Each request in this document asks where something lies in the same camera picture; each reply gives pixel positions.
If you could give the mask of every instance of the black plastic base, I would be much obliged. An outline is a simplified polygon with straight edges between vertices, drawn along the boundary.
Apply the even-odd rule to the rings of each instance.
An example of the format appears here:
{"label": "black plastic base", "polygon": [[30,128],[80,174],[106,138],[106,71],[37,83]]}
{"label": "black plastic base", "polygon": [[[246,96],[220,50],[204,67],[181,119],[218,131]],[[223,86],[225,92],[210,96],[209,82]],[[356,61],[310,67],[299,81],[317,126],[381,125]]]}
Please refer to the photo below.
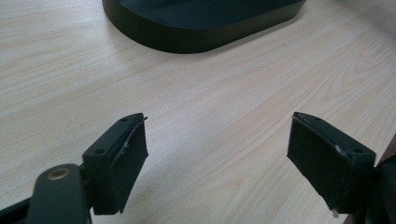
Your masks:
{"label": "black plastic base", "polygon": [[108,18],[147,47],[173,53],[215,49],[288,21],[305,0],[103,0]]}

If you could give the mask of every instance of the table surface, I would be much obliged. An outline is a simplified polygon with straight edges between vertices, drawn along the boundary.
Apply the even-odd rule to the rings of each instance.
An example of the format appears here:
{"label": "table surface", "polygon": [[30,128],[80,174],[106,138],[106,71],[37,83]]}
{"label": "table surface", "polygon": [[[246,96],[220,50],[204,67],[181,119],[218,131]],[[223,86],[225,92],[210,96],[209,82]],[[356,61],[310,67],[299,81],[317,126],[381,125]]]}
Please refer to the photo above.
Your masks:
{"label": "table surface", "polygon": [[291,115],[382,155],[396,133],[396,4],[307,1],[292,21],[178,55],[123,35],[100,1],[2,0],[0,74],[0,208],[143,112],[149,157],[124,213],[94,223],[342,223],[286,157]]}

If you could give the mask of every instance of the screw hole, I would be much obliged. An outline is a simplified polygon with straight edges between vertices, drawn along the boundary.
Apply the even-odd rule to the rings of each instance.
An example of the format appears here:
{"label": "screw hole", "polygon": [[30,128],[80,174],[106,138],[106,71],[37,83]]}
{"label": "screw hole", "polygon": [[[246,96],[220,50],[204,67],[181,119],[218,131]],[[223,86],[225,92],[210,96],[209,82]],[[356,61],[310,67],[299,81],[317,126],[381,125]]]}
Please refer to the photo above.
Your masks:
{"label": "screw hole", "polygon": [[59,168],[56,169],[54,171],[52,171],[51,173],[49,173],[49,175],[47,176],[48,180],[57,180],[57,179],[62,179],[65,176],[69,175],[70,170],[67,168]]}
{"label": "screw hole", "polygon": [[362,153],[362,152],[363,152],[363,151],[362,151],[361,149],[359,149],[359,148],[354,148],[353,151],[356,152],[356,153]]}
{"label": "screw hole", "polygon": [[102,149],[102,148],[99,148],[99,149],[96,149],[96,150],[95,150],[95,154],[96,154],[96,155],[100,155],[100,154],[102,154],[102,153],[104,153],[104,152],[105,152],[105,150]]}

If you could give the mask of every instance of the light wood grain surface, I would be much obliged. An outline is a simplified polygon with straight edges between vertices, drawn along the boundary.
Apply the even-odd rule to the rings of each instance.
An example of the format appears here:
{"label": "light wood grain surface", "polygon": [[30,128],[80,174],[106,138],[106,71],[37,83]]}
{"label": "light wood grain surface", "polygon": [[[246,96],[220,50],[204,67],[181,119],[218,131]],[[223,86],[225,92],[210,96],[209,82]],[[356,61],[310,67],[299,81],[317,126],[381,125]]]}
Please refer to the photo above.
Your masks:
{"label": "light wood grain surface", "polygon": [[149,157],[124,214],[94,223],[342,223],[286,158],[291,115],[382,155],[396,133],[396,3],[308,0],[285,24],[176,55],[121,34],[98,0],[2,0],[0,74],[0,209],[143,112]]}

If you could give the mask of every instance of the wood grain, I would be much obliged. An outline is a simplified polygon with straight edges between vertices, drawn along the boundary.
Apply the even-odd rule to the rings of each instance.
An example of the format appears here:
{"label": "wood grain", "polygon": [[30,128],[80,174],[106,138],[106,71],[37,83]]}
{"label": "wood grain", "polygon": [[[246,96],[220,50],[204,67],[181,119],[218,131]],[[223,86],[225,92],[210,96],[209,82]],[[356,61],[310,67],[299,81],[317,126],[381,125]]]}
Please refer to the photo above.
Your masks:
{"label": "wood grain", "polygon": [[176,55],[121,34],[100,1],[0,1],[0,209],[144,112],[149,157],[124,214],[94,223],[343,223],[286,158],[290,117],[326,119],[382,155],[395,24],[393,0],[307,1],[292,21]]}

